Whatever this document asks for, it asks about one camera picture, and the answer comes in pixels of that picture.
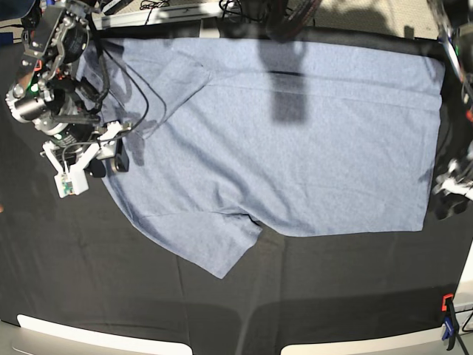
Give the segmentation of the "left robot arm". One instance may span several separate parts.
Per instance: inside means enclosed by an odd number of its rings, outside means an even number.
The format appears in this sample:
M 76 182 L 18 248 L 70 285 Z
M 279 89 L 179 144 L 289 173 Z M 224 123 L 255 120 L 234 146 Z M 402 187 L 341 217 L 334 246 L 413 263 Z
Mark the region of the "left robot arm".
M 460 83 L 466 128 L 472 131 L 472 2 L 429 1 L 428 5 L 438 27 L 438 41 Z M 460 148 L 460 156 L 452 158 L 435 177 L 432 193 L 439 220 L 464 212 L 472 202 L 471 138 Z

